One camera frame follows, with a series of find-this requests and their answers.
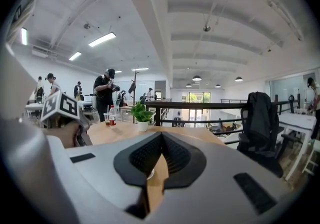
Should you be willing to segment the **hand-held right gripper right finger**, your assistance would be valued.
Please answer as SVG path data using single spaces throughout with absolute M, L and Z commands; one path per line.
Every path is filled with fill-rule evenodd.
M 165 190 L 189 187 L 207 165 L 207 158 L 200 149 L 169 132 L 162 133 L 161 153 L 168 169 Z

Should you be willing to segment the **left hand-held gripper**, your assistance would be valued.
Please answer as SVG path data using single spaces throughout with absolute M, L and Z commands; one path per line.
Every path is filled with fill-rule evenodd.
M 44 100 L 40 121 L 47 129 L 62 128 L 68 123 L 76 121 L 78 129 L 73 139 L 74 145 L 83 147 L 93 144 L 88 135 L 90 121 L 79 109 L 78 102 L 60 90 Z

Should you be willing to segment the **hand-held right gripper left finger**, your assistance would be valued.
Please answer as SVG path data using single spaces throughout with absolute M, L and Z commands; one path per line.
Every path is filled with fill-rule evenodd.
M 155 132 L 114 157 L 114 169 L 127 185 L 147 187 L 147 178 L 162 154 L 162 139 L 162 134 Z

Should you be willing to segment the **light wooden table top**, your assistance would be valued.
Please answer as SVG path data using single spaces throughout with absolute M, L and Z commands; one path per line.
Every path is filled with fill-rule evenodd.
M 224 143 L 206 128 L 149 126 L 148 130 L 141 132 L 136 124 L 119 121 L 115 126 L 106 126 L 104 123 L 96 123 L 88 130 L 88 135 L 94 145 L 109 144 L 120 140 L 130 139 L 150 132 L 170 132 L 185 135 L 193 139 L 208 143 L 224 145 Z M 153 176 L 147 180 L 147 195 L 149 211 L 154 212 L 163 201 L 163 186 L 169 177 L 168 166 L 163 156 L 160 156 Z

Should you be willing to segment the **white desk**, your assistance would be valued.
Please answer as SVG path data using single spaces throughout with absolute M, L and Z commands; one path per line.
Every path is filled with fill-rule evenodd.
M 289 181 L 292 174 L 295 172 L 302 156 L 306 153 L 309 142 L 311 141 L 311 135 L 313 133 L 314 126 L 316 124 L 316 117 L 313 115 L 296 114 L 296 113 L 284 113 L 278 116 L 279 125 L 284 128 L 284 133 L 281 135 L 283 140 L 290 140 L 292 137 L 289 132 L 299 132 L 304 135 L 302 146 L 300 151 L 291 167 L 289 173 L 285 177 L 286 181 Z
M 27 104 L 25 106 L 25 108 L 24 108 L 23 115 L 29 118 L 30 117 L 30 112 L 35 112 L 35 111 L 41 112 L 42 109 L 43 109 L 43 106 L 44 106 L 43 103 L 30 103 L 30 104 Z

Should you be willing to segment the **plastic cup with dark drink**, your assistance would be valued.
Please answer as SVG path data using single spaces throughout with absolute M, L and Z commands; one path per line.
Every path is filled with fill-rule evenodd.
M 104 116 L 105 125 L 110 126 L 110 106 L 109 105 L 106 106 L 103 116 Z

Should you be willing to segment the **green plant in white pot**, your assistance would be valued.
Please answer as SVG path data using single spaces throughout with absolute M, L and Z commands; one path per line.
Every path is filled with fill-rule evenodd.
M 136 119 L 138 130 L 140 132 L 146 132 L 154 113 L 147 110 L 144 101 L 140 100 L 131 107 L 131 115 Z

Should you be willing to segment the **red label drink bottle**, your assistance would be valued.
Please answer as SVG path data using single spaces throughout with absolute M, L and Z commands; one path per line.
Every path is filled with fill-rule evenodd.
M 110 126 L 115 126 L 116 125 L 117 116 L 116 116 L 114 105 L 110 106 L 110 110 L 108 112 L 108 119 L 109 119 L 109 125 Z

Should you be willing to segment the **black metal railing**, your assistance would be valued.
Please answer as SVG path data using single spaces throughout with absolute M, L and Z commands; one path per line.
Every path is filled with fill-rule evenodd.
M 300 107 L 298 100 L 267 102 L 268 97 L 262 93 L 249 95 L 246 103 L 193 103 L 193 102 L 164 102 L 148 101 L 146 109 L 155 108 L 155 125 L 161 123 L 178 123 L 178 120 L 164 120 L 160 118 L 161 108 L 164 109 L 195 109 L 195 110 L 225 110 L 240 109 L 240 120 L 242 130 L 239 131 L 238 142 L 240 150 L 248 151 L 254 147 L 256 151 L 273 151 L 275 149 L 278 129 L 279 114 L 282 112 L 282 105 L 289 104 L 291 113 L 294 113 L 294 103 Z

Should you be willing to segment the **wooden coat rack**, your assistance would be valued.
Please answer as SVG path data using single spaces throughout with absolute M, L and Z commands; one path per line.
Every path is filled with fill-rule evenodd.
M 134 69 L 134 79 L 131 80 L 131 85 L 128 90 L 130 97 L 132 98 L 132 106 L 136 104 L 136 87 L 137 87 L 137 74 L 139 73 L 138 69 Z

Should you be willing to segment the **black office chair with jacket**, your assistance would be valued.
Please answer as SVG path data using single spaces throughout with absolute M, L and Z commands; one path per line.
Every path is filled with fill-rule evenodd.
M 284 171 L 279 159 L 290 142 L 298 141 L 296 133 L 283 133 L 282 141 L 277 144 L 280 133 L 278 108 L 264 92 L 251 92 L 240 115 L 243 131 L 238 135 L 237 150 L 281 178 Z

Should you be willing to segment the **white stool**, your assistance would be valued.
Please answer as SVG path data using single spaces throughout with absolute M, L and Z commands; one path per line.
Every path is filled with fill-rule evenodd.
M 311 153 L 302 171 L 303 173 L 307 173 L 310 176 L 315 175 L 315 170 L 319 166 L 319 164 L 316 161 L 316 154 L 320 154 L 320 140 L 315 140 L 313 142 Z

